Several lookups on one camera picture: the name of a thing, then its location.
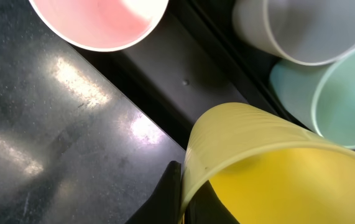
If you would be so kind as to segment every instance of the light blue cup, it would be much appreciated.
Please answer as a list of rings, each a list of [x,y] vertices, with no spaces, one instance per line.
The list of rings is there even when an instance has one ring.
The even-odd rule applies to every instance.
[[[355,50],[317,67],[283,60],[273,68],[270,82],[285,109],[305,126],[355,149]]]

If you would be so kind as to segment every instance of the metal table surface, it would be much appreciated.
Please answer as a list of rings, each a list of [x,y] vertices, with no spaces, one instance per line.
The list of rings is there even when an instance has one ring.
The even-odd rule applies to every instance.
[[[0,223],[124,223],[184,155],[28,1],[0,0]]]

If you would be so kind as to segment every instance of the plastic cup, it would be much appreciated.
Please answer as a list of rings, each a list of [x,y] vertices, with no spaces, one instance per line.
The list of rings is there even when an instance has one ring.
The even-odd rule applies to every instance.
[[[355,1],[237,0],[237,35],[302,65],[334,62],[355,48]]]
[[[285,109],[305,126],[355,149],[355,50],[319,67],[283,60],[273,68],[270,82]]]
[[[219,105],[195,123],[181,214],[207,180],[239,222],[355,223],[355,151],[250,105]]]
[[[87,50],[110,52],[146,37],[162,18],[168,0],[30,0],[57,35]]]

